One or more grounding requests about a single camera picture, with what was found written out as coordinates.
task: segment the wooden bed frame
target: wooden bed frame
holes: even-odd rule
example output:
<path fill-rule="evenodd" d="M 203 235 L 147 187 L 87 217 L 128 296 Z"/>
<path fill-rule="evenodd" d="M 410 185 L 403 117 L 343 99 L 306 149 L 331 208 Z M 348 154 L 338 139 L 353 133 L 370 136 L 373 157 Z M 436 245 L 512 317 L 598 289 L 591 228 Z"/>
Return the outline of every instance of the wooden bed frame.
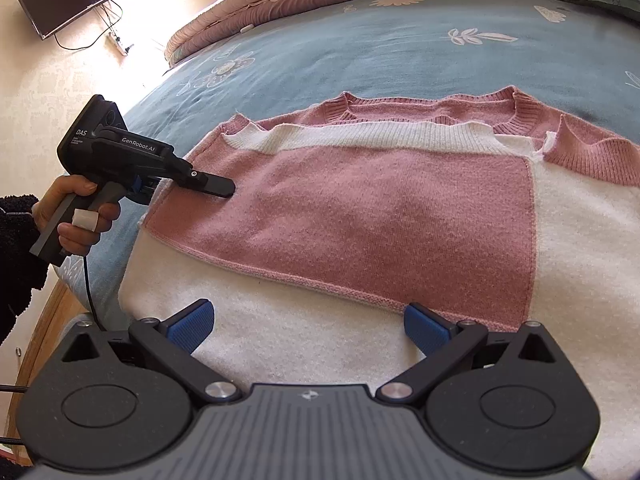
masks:
<path fill-rule="evenodd" d="M 28 386 L 36 377 L 43 364 L 56 348 L 58 337 L 63 328 L 78 314 L 86 309 L 63 282 L 58 280 L 40 315 L 36 328 L 31 335 L 29 346 L 22 359 L 15 384 Z M 15 412 L 20 403 L 21 394 L 13 394 L 6 419 L 4 434 L 19 438 L 15 427 Z M 21 465 L 31 465 L 31 460 L 23 446 L 13 446 L 14 460 Z"/>

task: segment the pink and white sweater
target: pink and white sweater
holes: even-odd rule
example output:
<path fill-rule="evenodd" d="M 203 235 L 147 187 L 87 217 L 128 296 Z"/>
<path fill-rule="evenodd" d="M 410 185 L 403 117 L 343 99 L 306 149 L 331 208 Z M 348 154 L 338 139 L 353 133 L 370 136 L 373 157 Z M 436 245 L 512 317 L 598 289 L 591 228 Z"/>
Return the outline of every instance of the pink and white sweater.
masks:
<path fill-rule="evenodd" d="M 196 355 L 239 383 L 374 388 L 420 358 L 398 316 L 410 301 L 494 330 L 532 317 L 603 412 L 592 470 L 597 456 L 603 468 L 635 456 L 640 152 L 628 140 L 515 88 L 345 93 L 235 116 L 188 159 L 236 194 L 158 194 L 120 288 L 130 314 L 210 298 L 216 329 Z"/>

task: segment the sweater sleeve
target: sweater sleeve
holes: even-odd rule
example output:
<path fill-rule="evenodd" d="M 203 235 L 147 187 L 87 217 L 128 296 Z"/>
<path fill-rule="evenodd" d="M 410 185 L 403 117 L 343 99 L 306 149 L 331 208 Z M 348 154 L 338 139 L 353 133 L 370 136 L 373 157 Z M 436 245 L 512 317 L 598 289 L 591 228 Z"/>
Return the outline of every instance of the sweater sleeve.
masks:
<path fill-rule="evenodd" d="M 0 198 L 0 343 L 15 325 L 15 318 L 31 301 L 31 289 L 41 289 L 47 264 L 29 248 L 40 235 L 30 214 L 38 201 L 33 195 Z"/>

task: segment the white finger band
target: white finger band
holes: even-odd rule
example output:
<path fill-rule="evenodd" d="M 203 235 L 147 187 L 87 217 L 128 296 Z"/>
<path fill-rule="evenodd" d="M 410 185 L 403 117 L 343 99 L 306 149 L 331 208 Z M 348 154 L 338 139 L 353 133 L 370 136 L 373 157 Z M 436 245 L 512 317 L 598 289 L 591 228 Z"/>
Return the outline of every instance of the white finger band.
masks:
<path fill-rule="evenodd" d="M 87 231 L 95 231 L 98 225 L 98 212 L 76 209 L 71 224 L 86 229 Z"/>

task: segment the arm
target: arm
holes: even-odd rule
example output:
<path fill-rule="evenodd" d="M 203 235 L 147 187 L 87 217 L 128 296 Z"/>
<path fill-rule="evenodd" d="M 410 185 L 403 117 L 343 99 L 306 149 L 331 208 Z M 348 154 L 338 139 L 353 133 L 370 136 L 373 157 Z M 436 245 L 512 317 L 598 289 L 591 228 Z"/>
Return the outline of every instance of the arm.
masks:
<path fill-rule="evenodd" d="M 42 200 L 33 195 L 0 198 L 0 342 L 15 325 L 15 318 L 29 306 L 31 289 L 41 289 L 47 264 L 29 253 L 62 199 L 68 193 L 87 196 L 96 185 L 79 175 L 57 178 Z M 71 224 L 60 224 L 60 244 L 70 253 L 86 256 L 100 233 L 111 228 L 120 215 L 120 206 L 104 204 L 98 211 L 95 232 Z"/>

